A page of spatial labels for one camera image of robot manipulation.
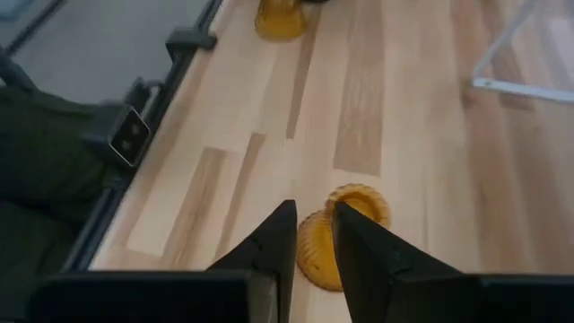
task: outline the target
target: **black bracket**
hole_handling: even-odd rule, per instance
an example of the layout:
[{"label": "black bracket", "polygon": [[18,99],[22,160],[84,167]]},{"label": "black bracket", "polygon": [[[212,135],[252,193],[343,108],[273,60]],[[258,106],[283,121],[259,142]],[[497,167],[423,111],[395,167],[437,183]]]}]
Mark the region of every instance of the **black bracket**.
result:
[{"label": "black bracket", "polygon": [[208,270],[247,269],[272,276],[277,282],[279,323],[288,323],[296,248],[297,206],[286,200]]},{"label": "black bracket", "polygon": [[195,28],[175,29],[165,47],[168,49],[171,61],[175,60],[176,52],[194,50],[198,48],[211,50],[215,48],[217,38]]}]

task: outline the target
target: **wood grain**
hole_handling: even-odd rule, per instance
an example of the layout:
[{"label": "wood grain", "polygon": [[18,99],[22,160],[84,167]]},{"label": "wood grain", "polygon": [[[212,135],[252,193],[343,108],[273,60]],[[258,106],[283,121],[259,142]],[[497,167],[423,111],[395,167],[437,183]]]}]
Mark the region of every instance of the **wood grain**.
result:
[{"label": "wood grain", "polygon": [[381,3],[353,1],[334,167],[380,174],[384,86]]},{"label": "wood grain", "polygon": [[162,254],[161,260],[166,267],[187,268],[205,217],[216,203],[214,193],[225,155],[226,152],[219,149],[204,149]]},{"label": "wood grain", "polygon": [[[388,201],[393,233],[461,270],[574,273],[573,107],[469,86],[521,4],[333,0],[273,43],[257,1],[224,1],[218,47],[190,66],[92,269],[203,270],[284,199],[300,223],[355,182]],[[484,76],[569,86],[572,14],[539,5]],[[292,322],[350,322],[299,270],[292,297]]]}]

